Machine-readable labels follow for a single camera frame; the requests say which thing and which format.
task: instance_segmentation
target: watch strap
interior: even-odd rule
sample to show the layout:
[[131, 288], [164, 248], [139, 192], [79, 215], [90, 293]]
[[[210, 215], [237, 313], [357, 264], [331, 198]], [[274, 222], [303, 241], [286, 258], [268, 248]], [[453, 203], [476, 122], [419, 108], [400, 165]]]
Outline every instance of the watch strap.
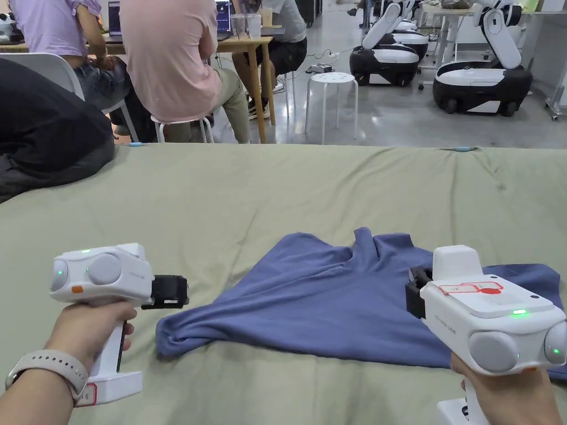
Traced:
[[44, 369], [63, 377], [69, 383], [75, 402], [87, 385], [88, 372], [75, 357], [57, 350], [40, 350], [29, 352], [18, 361], [6, 379], [6, 389], [28, 369]]

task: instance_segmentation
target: gray floor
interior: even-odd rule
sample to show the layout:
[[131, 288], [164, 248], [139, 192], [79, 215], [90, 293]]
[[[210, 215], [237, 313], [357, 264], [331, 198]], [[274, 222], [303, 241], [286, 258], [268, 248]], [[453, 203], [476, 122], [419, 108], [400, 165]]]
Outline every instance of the gray floor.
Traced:
[[[287, 81], [290, 100], [290, 116], [286, 113], [285, 95], [275, 95], [276, 125], [266, 120], [266, 136], [269, 143], [321, 144], [322, 85], [311, 85], [310, 118], [307, 134], [305, 130], [306, 92], [309, 74], [304, 72], [309, 65], [328, 62], [329, 58], [317, 59], [325, 49], [343, 52], [361, 42], [362, 21], [360, 12], [356, 18], [345, 11], [351, 4], [336, 5], [334, 0], [325, 0], [323, 16], [308, 29], [308, 56], [295, 74], [295, 99], [291, 80]], [[336, 71], [349, 72], [350, 50], [344, 51], [333, 65]], [[223, 67], [232, 63], [223, 55]], [[340, 126], [335, 128], [337, 97], [329, 87], [327, 101], [327, 125], [325, 144], [370, 145], [370, 146], [496, 146], [496, 147], [567, 147], [567, 116], [553, 122], [543, 108], [543, 98], [529, 96], [512, 118], [480, 115], [447, 115], [433, 102], [431, 87], [423, 92], [417, 90], [421, 80], [433, 77], [431, 71], [417, 75], [412, 85], [400, 87], [361, 87], [358, 104], [358, 138], [354, 133], [354, 89], [348, 84], [341, 88]], [[215, 139], [223, 143], [236, 143], [232, 129], [223, 111], [215, 114], [213, 129]], [[251, 121], [251, 137], [258, 142], [257, 123]]]

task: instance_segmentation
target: laptop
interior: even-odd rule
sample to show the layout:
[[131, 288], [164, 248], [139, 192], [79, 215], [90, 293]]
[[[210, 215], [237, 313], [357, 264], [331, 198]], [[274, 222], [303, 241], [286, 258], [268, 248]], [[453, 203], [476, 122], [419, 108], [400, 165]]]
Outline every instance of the laptop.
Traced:
[[232, 35], [230, 23], [230, 0], [215, 0], [217, 3], [217, 41]]
[[122, 43], [120, 28], [120, 1], [108, 2], [108, 34], [107, 43]]

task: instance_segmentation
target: black wheel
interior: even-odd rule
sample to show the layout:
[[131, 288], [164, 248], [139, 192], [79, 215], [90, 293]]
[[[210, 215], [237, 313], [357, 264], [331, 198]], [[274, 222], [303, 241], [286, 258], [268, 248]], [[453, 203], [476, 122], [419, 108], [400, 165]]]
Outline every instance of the black wheel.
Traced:
[[406, 87], [411, 82], [411, 78], [408, 74], [400, 74], [397, 76], [397, 85], [400, 87]]
[[508, 102], [501, 109], [500, 113], [505, 117], [511, 117], [512, 115], [514, 115], [517, 109], [518, 109], [518, 104], [516, 102]]
[[356, 80], [359, 86], [365, 86], [370, 81], [370, 77], [367, 78], [364, 74], [361, 73], [356, 73], [354, 75], [354, 79]]
[[445, 102], [445, 107], [443, 108], [448, 114], [453, 114], [457, 111], [457, 100], [447, 99]]

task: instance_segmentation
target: plastic cup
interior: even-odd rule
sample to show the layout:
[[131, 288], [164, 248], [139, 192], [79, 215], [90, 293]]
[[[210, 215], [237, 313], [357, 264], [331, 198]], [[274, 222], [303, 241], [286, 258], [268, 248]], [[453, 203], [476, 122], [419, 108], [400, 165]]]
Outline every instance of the plastic cup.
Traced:
[[261, 8], [260, 15], [262, 15], [262, 26], [264, 28], [272, 26], [272, 15], [274, 10], [271, 7]]
[[246, 36], [246, 16], [242, 14], [234, 14], [230, 16], [232, 24], [232, 34], [238, 38]]
[[253, 13], [247, 15], [248, 36], [251, 39], [259, 39], [262, 36], [262, 15]]

